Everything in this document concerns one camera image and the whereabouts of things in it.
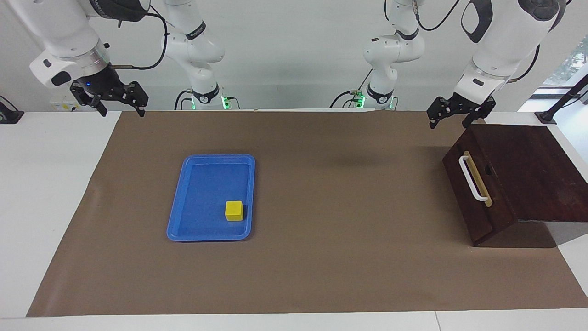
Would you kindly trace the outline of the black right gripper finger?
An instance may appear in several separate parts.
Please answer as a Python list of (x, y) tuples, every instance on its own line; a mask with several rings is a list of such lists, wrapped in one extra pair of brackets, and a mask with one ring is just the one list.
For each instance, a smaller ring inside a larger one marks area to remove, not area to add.
[(102, 117), (106, 117), (108, 110), (106, 109), (105, 105), (103, 105), (101, 97), (88, 91), (88, 86), (86, 84), (82, 84), (82, 82), (78, 81), (72, 81), (70, 85), (70, 92), (81, 106), (89, 106), (100, 113)]
[(133, 81), (129, 84), (115, 87), (115, 100), (133, 107), (139, 117), (145, 117), (145, 107), (148, 104), (149, 96), (139, 82)]

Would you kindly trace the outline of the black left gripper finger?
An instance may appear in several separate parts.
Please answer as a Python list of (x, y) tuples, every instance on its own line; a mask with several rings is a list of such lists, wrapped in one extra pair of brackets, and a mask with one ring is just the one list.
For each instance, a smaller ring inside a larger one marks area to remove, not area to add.
[(426, 110), (429, 128), (435, 129), (443, 119), (447, 119), (460, 111), (460, 101), (456, 97), (445, 99), (437, 97)]
[(468, 128), (470, 124), (479, 119), (485, 119), (496, 106), (496, 101), (493, 97), (489, 97), (480, 107), (477, 109), (471, 109), (468, 115), (462, 121), (464, 129)]

